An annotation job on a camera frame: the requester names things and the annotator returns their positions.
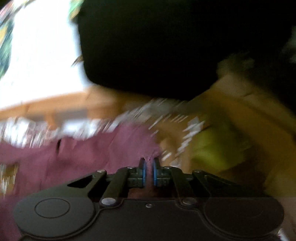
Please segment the yellow-green soft object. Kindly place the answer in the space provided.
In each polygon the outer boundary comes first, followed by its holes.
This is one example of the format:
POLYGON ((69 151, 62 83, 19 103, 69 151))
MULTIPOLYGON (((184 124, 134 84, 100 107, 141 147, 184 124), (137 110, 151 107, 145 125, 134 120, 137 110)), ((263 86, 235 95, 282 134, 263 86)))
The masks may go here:
POLYGON ((191 168, 209 173, 225 171, 237 164, 233 142, 215 129, 202 131, 192 140, 191 168))

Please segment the black hanging garment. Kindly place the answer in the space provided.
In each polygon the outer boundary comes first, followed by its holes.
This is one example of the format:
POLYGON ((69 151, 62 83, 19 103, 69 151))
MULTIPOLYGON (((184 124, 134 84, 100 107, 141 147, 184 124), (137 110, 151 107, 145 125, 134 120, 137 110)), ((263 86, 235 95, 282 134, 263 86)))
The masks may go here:
POLYGON ((84 1, 87 78, 120 92, 191 100, 223 62, 291 109, 295 1, 84 1))

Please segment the colourful wall poster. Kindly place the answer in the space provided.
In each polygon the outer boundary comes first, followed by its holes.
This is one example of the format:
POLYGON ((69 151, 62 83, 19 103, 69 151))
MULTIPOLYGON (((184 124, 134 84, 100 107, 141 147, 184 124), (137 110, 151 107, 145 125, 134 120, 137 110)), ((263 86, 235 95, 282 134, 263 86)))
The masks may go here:
POLYGON ((10 66, 15 16, 30 2, 8 1, 1 7, 1 78, 4 77, 10 66))

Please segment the wooden bed frame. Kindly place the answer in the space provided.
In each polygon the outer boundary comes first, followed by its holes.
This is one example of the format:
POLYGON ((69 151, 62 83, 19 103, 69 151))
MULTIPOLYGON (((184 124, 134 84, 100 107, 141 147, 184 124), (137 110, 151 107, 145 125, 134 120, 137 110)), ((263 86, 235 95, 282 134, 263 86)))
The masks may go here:
POLYGON ((35 116, 68 110, 91 109, 125 103, 129 95, 90 87, 82 92, 50 97, 1 110, 1 120, 20 116, 35 116))

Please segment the maroon long-sleeve shirt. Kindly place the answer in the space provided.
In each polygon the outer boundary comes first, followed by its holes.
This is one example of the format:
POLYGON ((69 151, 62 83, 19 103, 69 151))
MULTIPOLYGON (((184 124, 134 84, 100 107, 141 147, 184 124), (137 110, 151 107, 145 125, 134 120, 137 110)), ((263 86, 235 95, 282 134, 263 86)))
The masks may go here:
POLYGON ((112 132, 99 132, 86 140, 63 137, 37 148, 16 148, 1 143, 1 163, 16 164, 12 193, 1 198, 1 240, 19 240, 21 234, 12 211, 24 196, 61 185, 104 169, 137 166, 141 158, 151 161, 162 153, 147 126, 124 123, 112 132))

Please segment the brown PF patterned blanket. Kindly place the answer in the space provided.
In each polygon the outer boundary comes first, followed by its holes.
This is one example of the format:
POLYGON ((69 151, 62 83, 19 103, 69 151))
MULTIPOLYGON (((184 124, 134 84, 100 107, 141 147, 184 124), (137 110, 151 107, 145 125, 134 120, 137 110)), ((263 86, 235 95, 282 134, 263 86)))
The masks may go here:
MULTIPOLYGON (((192 140, 215 129, 233 142, 237 164, 214 173, 225 179, 263 187, 277 198, 295 197, 295 118, 283 111, 264 111, 237 98, 203 96, 189 103, 153 100, 119 115, 114 107, 88 116, 85 110, 63 111, 62 123, 14 117, 1 121, 1 143, 37 148, 63 137, 86 140, 112 132, 124 123, 147 126, 162 150, 162 166, 186 173, 191 168, 192 140)), ((12 193, 18 166, 1 163, 1 195, 12 193)))

